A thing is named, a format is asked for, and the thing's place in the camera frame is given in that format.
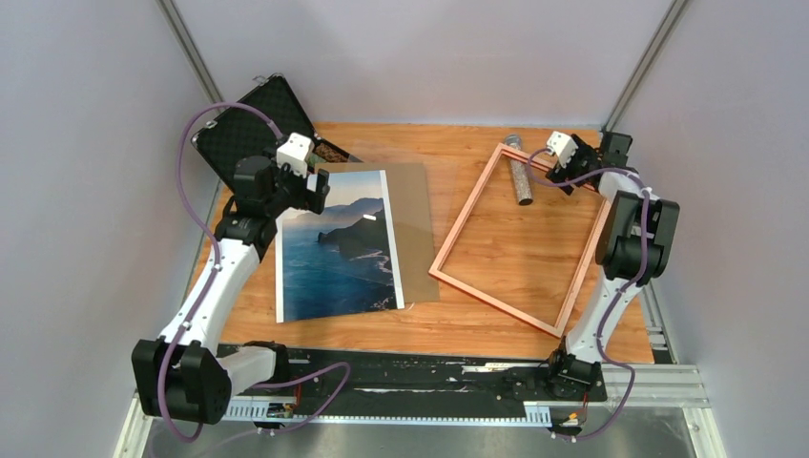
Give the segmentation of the clear acrylic sheet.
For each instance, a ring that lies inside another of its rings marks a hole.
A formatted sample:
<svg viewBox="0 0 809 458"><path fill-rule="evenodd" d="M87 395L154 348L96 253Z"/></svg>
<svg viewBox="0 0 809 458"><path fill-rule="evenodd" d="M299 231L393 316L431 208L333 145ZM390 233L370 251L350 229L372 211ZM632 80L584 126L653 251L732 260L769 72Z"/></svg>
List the clear acrylic sheet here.
<svg viewBox="0 0 809 458"><path fill-rule="evenodd" d="M382 144L380 141L354 140L348 152L363 162L417 163L424 167L431 214L446 222L452 212L460 167L448 158L414 148Z"/></svg>

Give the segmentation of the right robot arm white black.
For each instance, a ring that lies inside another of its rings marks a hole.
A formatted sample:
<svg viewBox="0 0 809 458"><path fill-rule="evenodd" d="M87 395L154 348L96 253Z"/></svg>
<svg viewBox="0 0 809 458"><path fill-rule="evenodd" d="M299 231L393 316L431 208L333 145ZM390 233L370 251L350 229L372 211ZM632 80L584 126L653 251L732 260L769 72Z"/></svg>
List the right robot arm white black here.
<svg viewBox="0 0 809 458"><path fill-rule="evenodd" d="M594 258L601 271L591 300L574 328L551 353L545 387L557 399L584 396L601 377L606 347L631 300L664 272L680 207L657 196L628 166L632 138L614 132L592 147L578 135L553 132L546 147L557 159L547 172L571 194L589 184L609 203Z"/></svg>

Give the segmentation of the pink wooden picture frame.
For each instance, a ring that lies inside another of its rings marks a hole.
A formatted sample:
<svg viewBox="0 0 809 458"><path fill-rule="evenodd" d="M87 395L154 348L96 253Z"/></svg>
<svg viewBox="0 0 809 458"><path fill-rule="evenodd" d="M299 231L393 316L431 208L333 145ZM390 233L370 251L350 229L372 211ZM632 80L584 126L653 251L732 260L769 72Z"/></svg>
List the pink wooden picture frame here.
<svg viewBox="0 0 809 458"><path fill-rule="evenodd" d="M428 274L432 278L453 287L454 289L479 302L492 306L514 319L543 331L552 337L560 338L563 332L566 330L570 315L577 302L582 285L584 284L584 280L587 276L588 269L593 260L596 243L601 235L601 232L605 226L606 218L610 212L611 204L607 200L604 199L601 201L601 205L596 213L595 221L588 235L587 242L571 278L565 299L562 301L560 311L553 324L545 323L542 320L531 316L529 313L509 305L506 302L503 302L442 271L451 250L460 237L462 230L464 229L468 218L471 216L474 206L478 202L484 188L493 174L498 161L504 156L517 160L517 162L521 165L529 165L536 170L544 172L553 168L553 164L545 159L531 159L525 152L518 151L503 143L498 144L489 157L486 166L477 178L474 186L472 187L469 196L467 197L467 200L461 208L457 218L453 221L450 229L448 230L446 238L438 250L436 258L428 269Z"/></svg>

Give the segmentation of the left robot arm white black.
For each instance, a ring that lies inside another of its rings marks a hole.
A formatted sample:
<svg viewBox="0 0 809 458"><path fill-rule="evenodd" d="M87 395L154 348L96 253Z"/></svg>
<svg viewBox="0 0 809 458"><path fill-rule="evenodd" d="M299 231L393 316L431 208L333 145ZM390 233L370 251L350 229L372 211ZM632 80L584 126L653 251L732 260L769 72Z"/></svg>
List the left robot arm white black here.
<svg viewBox="0 0 809 458"><path fill-rule="evenodd" d="M206 274L153 340L132 352L144 414L214 425L232 397L260 385L270 394L292 382L286 348L252 341L228 356L217 354L223 327L247 281L258 270L287 210L319 215L330 174L281 154L249 156L235 167L232 195L211 231Z"/></svg>

